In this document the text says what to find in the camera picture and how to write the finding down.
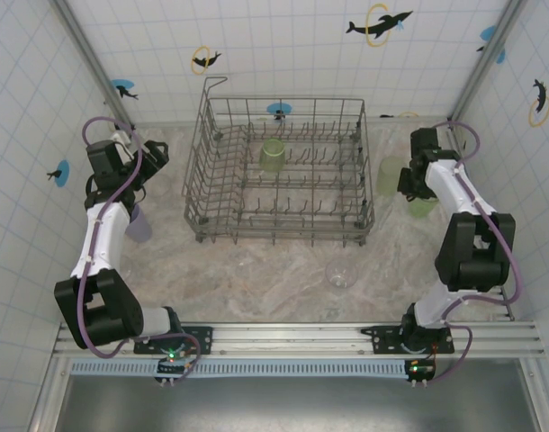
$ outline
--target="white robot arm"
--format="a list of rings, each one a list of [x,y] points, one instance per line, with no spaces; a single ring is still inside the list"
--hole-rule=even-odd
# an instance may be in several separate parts
[[[70,279],[55,285],[55,299],[63,314],[73,339],[86,348],[78,325],[77,295],[93,238],[99,212],[108,205],[101,218],[94,243],[94,255],[86,275],[83,321],[85,330],[95,346],[109,344],[126,338],[138,338],[180,332],[180,322],[171,308],[148,308],[139,304],[129,287],[122,280],[122,242],[130,223],[135,205],[135,191],[143,187],[159,169],[168,162],[167,144],[148,141],[144,147],[139,174],[110,205],[107,202],[135,169],[138,154],[122,163],[116,145],[111,140],[96,142],[87,147],[87,155],[94,170],[86,188],[85,208],[88,226],[81,256]],[[96,190],[91,191],[92,180]],[[93,296],[99,294],[102,304],[92,306]]]
[[[510,249],[515,235],[512,216],[497,213],[481,198],[464,166],[456,167],[459,155],[438,146],[436,129],[412,132],[410,152],[409,167],[400,172],[399,192],[409,201],[437,198],[450,221],[435,259],[439,281],[421,300],[410,305],[400,326],[364,329],[365,334],[381,341],[374,347],[376,354],[383,347],[384,354],[394,354],[394,347],[400,347],[399,352],[416,354],[429,351],[433,345],[438,346],[439,352],[453,352],[445,323],[449,307],[466,295],[486,293],[493,286],[504,284],[509,276],[509,259],[478,209],[489,216]]]

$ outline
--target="marble floor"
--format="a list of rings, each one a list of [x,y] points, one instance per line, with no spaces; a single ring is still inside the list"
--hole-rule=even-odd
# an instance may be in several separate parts
[[[419,122],[369,123],[373,184],[380,161],[408,158],[410,133]],[[140,205],[153,228],[146,243],[125,240],[121,273],[141,302],[169,305],[184,321],[398,321],[437,280],[434,259],[447,217],[437,206],[425,219],[412,218],[405,198],[374,197],[376,221],[366,245],[301,240],[194,239],[183,213],[183,177],[193,127],[140,130],[147,140],[169,145],[170,162],[147,183]],[[446,135],[439,132],[442,145]],[[333,287],[325,266],[334,258],[356,263],[358,281]],[[463,307],[455,318],[493,320],[493,308]]]

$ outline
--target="dish rack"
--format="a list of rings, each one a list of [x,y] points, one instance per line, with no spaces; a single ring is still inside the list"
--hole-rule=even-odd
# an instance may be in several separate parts
[[[213,95],[209,76],[184,178],[184,218],[210,238],[357,242],[374,224],[365,101]],[[280,110],[265,117],[269,104]],[[258,164],[265,140],[285,144],[279,173]]]

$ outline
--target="white tiled wall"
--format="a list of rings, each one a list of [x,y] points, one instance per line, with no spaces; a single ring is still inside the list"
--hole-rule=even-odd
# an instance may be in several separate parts
[[[194,120],[205,75],[227,75],[217,92],[363,97],[370,115],[448,115],[485,45],[481,32],[506,0],[69,0],[110,78],[139,100],[122,101],[135,122]],[[381,47],[365,26],[382,3],[412,11]],[[386,14],[375,8],[369,25]],[[204,75],[195,51],[221,53]],[[206,57],[206,52],[197,56]]]
[[[80,139],[103,98],[48,0],[0,0],[0,430],[25,430],[86,230]],[[93,134],[105,130],[97,128]],[[63,188],[47,179],[70,163]]]
[[[465,116],[482,137],[468,167],[482,196],[517,221],[514,251],[526,290],[514,311],[536,320],[549,356],[549,116],[537,127],[528,119],[535,79],[549,97],[549,0],[529,3],[506,50],[507,60],[495,65]],[[532,123],[547,109],[548,102],[539,117],[531,113]]]

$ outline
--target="metal rail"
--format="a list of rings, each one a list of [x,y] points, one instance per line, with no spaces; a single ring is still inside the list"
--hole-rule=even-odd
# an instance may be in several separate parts
[[[70,4],[68,4],[68,0],[50,0],[50,5],[57,13],[68,36],[77,47],[81,58],[90,69],[91,75],[111,108],[114,117],[127,124],[132,124],[131,117],[124,109],[121,98],[116,94],[111,80],[106,75],[100,60],[93,51],[93,47],[86,38],[85,32],[75,17]]]
[[[409,359],[409,355],[375,355],[368,336],[361,328],[385,323],[210,323],[213,327],[212,351],[204,359]],[[545,352],[536,326],[532,321],[475,321],[464,323],[472,328],[474,341],[469,358],[524,358],[544,357]],[[441,358],[457,358],[464,350],[468,335],[452,330],[455,353]],[[104,346],[105,351],[116,344]],[[149,358],[132,353],[133,344],[127,343],[117,358]],[[55,357],[94,357],[75,344],[70,331],[62,327],[58,333]]]
[[[492,34],[489,43],[485,45],[481,59],[471,73],[469,80],[461,92],[461,97],[453,109],[453,113],[450,116],[453,120],[461,120],[464,117],[466,110],[479,91],[479,88],[481,88],[484,78],[489,73],[489,70],[491,70],[492,65],[494,65],[500,54],[500,50],[504,48],[510,31],[527,3],[528,0],[510,0],[508,2],[495,27],[495,32]]]

